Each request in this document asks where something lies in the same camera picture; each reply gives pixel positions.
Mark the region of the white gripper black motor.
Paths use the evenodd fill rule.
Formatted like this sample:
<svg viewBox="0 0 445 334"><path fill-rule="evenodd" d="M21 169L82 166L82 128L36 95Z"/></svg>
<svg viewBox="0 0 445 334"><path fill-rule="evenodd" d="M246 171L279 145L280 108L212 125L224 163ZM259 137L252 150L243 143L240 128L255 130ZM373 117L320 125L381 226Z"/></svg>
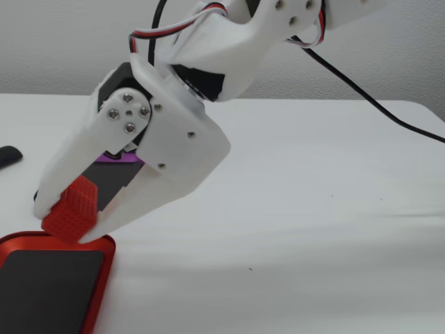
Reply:
<svg viewBox="0 0 445 334"><path fill-rule="evenodd" d="M90 96L81 122L45 166L34 204L46 217L61 193L103 153L131 148L139 173L98 213L81 239L96 240L193 192L230 151L202 101L174 75L132 54Z"/></svg>

